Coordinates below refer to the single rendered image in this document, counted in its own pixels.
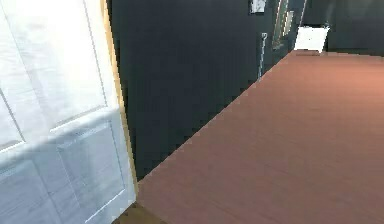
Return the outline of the framed wall picture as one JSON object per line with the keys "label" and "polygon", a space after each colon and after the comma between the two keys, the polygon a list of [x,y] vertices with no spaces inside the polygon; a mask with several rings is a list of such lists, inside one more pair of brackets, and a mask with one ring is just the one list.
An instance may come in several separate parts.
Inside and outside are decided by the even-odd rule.
{"label": "framed wall picture", "polygon": [[276,23],[274,27],[272,47],[277,49],[281,42],[282,33],[284,31],[284,22],[288,9],[289,0],[279,0],[276,14]]}

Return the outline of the grey long-handled floor tool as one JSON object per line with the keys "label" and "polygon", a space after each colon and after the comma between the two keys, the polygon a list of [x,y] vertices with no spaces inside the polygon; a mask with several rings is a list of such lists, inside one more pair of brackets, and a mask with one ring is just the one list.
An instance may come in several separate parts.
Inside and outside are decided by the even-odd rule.
{"label": "grey long-handled floor tool", "polygon": [[266,39],[267,38],[268,38],[267,33],[265,33],[265,32],[261,33],[261,52],[260,52],[260,60],[259,60],[257,80],[259,80],[263,74],[264,54],[265,54],[265,45],[266,45]]}

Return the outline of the white square cabinet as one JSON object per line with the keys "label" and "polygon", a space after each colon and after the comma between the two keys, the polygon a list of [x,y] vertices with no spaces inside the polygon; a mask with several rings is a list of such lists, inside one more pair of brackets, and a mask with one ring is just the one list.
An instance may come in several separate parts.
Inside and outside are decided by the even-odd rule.
{"label": "white square cabinet", "polygon": [[309,26],[300,27],[294,45],[295,50],[312,50],[321,53],[329,27],[313,28]]}

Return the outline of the white wall switch plate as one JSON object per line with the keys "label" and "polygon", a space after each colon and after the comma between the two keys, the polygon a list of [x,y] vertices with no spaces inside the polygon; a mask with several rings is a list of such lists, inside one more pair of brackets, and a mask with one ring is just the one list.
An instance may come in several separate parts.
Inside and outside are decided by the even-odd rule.
{"label": "white wall switch plate", "polygon": [[250,0],[250,13],[263,13],[267,0]]}

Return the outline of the white panelled room door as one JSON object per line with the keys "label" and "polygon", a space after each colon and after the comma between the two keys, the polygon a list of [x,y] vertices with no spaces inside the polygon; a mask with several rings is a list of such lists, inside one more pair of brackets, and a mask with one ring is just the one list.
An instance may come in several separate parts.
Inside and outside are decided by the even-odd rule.
{"label": "white panelled room door", "polygon": [[135,192],[102,0],[0,0],[0,224],[112,224]]}

